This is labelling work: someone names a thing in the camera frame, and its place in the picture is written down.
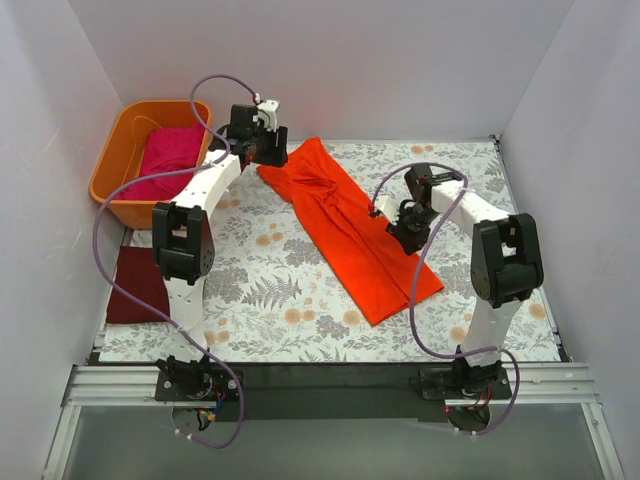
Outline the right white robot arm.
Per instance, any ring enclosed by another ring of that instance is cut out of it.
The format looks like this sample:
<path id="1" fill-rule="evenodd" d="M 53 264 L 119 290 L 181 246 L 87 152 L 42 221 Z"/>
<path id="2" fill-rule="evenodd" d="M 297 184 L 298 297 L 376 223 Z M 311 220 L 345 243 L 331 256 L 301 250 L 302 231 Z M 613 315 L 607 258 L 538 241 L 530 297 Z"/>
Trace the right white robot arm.
<path id="1" fill-rule="evenodd" d="M 386 231 L 407 255 L 425 256 L 445 222 L 471 240 L 470 282 L 476 294 L 471 324 L 452 354 L 433 350 L 439 364 L 420 371 L 417 388 L 428 400 L 487 397 L 496 391 L 510 398 L 502 365 L 504 341 L 522 304 L 544 279 L 534 218 L 501 210 L 469 187 L 462 172 L 438 163 L 417 162 L 401 168 L 409 198 L 396 202 L 376 191 L 370 214 L 382 215 Z"/>

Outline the orange t shirt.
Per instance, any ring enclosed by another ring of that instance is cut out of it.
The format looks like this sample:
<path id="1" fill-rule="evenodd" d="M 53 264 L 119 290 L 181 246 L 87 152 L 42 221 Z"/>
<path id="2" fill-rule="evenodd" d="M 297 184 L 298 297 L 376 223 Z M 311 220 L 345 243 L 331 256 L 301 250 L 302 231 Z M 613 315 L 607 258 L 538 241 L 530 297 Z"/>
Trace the orange t shirt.
<path id="1" fill-rule="evenodd" d="M 370 199 L 322 141 L 306 140 L 283 167 L 260 166 L 260 178 L 295 214 L 372 326 L 409 307 L 419 256 L 407 255 L 370 216 Z"/>

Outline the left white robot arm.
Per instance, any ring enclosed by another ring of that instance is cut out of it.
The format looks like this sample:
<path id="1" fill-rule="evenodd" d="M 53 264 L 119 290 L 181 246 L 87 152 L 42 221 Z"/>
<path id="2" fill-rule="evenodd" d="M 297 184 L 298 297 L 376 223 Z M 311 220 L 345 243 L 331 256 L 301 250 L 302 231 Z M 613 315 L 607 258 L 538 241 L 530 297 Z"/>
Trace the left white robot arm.
<path id="1" fill-rule="evenodd" d="M 276 100 L 235 104 L 200 168 L 186 187 L 152 211 L 152 251 L 163 277 L 169 316 L 189 336 L 188 347 L 156 361 L 163 385 L 181 398 L 238 399 L 240 381 L 206 355 L 204 286 L 215 258 L 211 214 L 228 187 L 251 163 L 282 167 L 288 130 L 279 124 Z"/>

